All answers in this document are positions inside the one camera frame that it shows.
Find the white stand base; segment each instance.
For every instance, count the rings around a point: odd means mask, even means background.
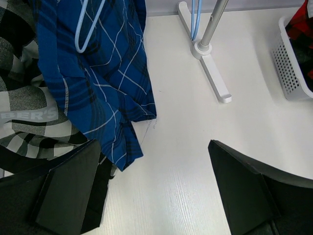
[[[191,31],[191,13],[188,9],[187,3],[185,1],[181,1],[178,3],[178,14],[182,24],[184,25],[188,36],[190,36]],[[201,51],[198,48],[198,44],[200,43],[200,39],[197,37],[193,42],[194,46],[192,48],[192,54],[195,58],[200,60],[203,69],[208,77],[211,86],[214,90],[214,93],[217,99],[222,103],[229,103],[232,101],[232,96],[229,93],[220,72],[218,71],[215,62],[211,55],[212,46],[209,46],[208,51]]]

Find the clothing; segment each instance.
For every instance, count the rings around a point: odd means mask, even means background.
[[[313,71],[313,49],[290,39],[292,49],[297,58],[301,72],[308,88],[313,91],[313,79],[309,76]]]
[[[313,0],[305,0],[286,26],[287,34],[292,39],[291,43],[296,47],[302,47],[301,50],[305,54],[313,49],[313,18],[309,17],[312,16],[312,4]],[[299,64],[307,84],[312,83],[310,80],[313,79],[313,61]]]
[[[138,20],[140,23],[140,27],[142,32],[145,30],[146,27],[146,18],[147,18],[147,11],[146,11],[146,1],[145,0],[134,0],[136,13],[138,15]]]
[[[101,0],[89,1],[85,41]],[[132,121],[156,117],[143,34],[132,0],[106,0],[83,54],[74,35],[82,1],[30,0],[39,68],[58,106],[102,153],[124,170],[142,156]]]
[[[85,143],[38,69],[29,5],[0,0],[0,15],[0,145],[21,156],[53,159]]]

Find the loose thread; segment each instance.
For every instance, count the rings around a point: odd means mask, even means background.
[[[146,130],[146,133],[145,133],[145,135],[143,136],[143,139],[142,139],[142,142],[140,143],[140,146],[142,145],[143,141],[145,140],[145,137],[146,137],[146,135],[147,135],[147,132],[148,132],[148,129],[149,129],[149,127],[150,127],[151,123],[152,123],[152,121],[150,121],[150,122],[149,122],[149,124],[148,124],[147,130]]]
[[[155,129],[155,128],[156,128],[156,124],[157,124],[157,119],[156,119],[155,124],[153,125],[153,129]]]

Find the clothing rack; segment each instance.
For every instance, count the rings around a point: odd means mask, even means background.
[[[228,0],[217,0],[202,39],[197,37],[194,41],[192,41],[193,47],[191,50],[193,56],[200,60],[217,99],[222,103],[231,102],[232,96],[229,93],[211,55],[212,45],[210,44],[210,41],[222,17],[227,3]],[[191,13],[185,1],[178,3],[178,13],[188,35],[190,35]]]

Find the blue plaid shirt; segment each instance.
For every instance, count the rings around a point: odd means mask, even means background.
[[[132,121],[156,118],[141,27],[133,0],[106,0],[83,54],[74,35],[81,1],[29,0],[39,68],[59,107],[123,170],[142,156]],[[85,41],[101,0],[90,0],[80,34]]]

